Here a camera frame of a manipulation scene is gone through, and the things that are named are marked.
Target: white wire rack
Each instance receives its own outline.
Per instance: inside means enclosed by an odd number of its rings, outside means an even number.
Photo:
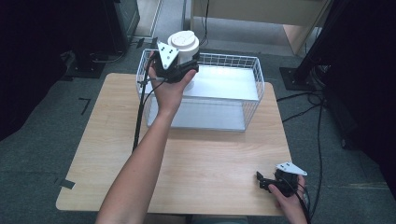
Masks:
[[[144,78],[145,66],[154,49],[145,49],[137,70]],[[243,132],[247,129],[264,94],[264,78],[257,57],[201,53],[199,73],[185,90],[172,127]],[[138,95],[141,86],[136,82]],[[147,85],[145,97],[152,90]],[[154,94],[145,105],[145,119],[151,125],[158,106]]]

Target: hand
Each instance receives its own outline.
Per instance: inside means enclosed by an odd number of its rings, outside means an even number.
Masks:
[[[302,175],[298,175],[298,190],[301,199],[304,199],[304,186],[305,180]],[[304,210],[300,204],[299,199],[296,195],[292,195],[289,198],[285,197],[280,190],[275,185],[270,185],[269,190],[275,195],[277,202],[276,207],[279,207],[285,213],[286,218],[289,223],[306,223],[306,218],[304,215]]]
[[[154,62],[151,63],[148,70],[148,76],[150,78],[157,77]],[[181,103],[184,88],[190,83],[195,74],[195,70],[190,70],[186,74],[186,76],[181,79],[181,81],[172,84],[166,82],[161,84],[161,81],[156,80],[151,81],[151,86],[153,89],[156,88],[158,85],[161,85],[154,91],[158,101],[159,115],[164,114],[166,116],[174,116],[176,114]]]

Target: person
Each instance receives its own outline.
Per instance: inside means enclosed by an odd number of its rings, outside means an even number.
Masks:
[[[161,169],[171,123],[181,104],[184,88],[195,73],[190,70],[180,82],[163,83],[155,89],[158,114],[110,187],[96,223],[143,223]],[[156,77],[153,63],[149,67],[148,75],[150,78]],[[151,81],[153,88],[160,84],[159,81]],[[299,183],[301,193],[304,186],[301,176]],[[284,197],[275,186],[270,186],[270,190],[290,223],[304,223],[304,213],[296,197]]]

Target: table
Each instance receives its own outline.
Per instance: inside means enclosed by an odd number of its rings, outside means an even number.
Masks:
[[[76,185],[61,189],[58,209],[99,210],[131,154],[137,108],[135,76],[109,74],[66,177]],[[171,130],[148,212],[279,216],[274,196],[259,188],[255,174],[274,178],[275,165],[284,161],[290,161],[288,143],[274,90],[265,83],[244,133]]]
[[[205,17],[208,0],[191,0],[194,17]],[[208,17],[283,24],[294,54],[298,54],[313,29],[323,23],[331,0],[212,0]]]

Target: gray carpet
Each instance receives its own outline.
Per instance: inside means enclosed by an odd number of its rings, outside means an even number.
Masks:
[[[131,47],[116,63],[109,63],[99,79],[58,81],[24,126],[0,142],[0,223],[93,223],[94,212],[65,212],[55,207],[96,97],[108,73],[135,73],[142,49]],[[276,97],[286,91],[278,67],[297,67],[301,59],[241,52],[216,53],[259,57],[264,79]],[[86,101],[92,99],[84,114]],[[279,102],[282,119],[311,106],[306,96]],[[308,172],[311,203],[318,189],[318,115],[315,108],[284,123],[293,162]],[[331,111],[322,111],[320,143],[323,179],[313,223],[396,223],[396,203],[378,165],[360,151],[341,148]],[[287,223],[283,217],[250,217],[249,223]]]

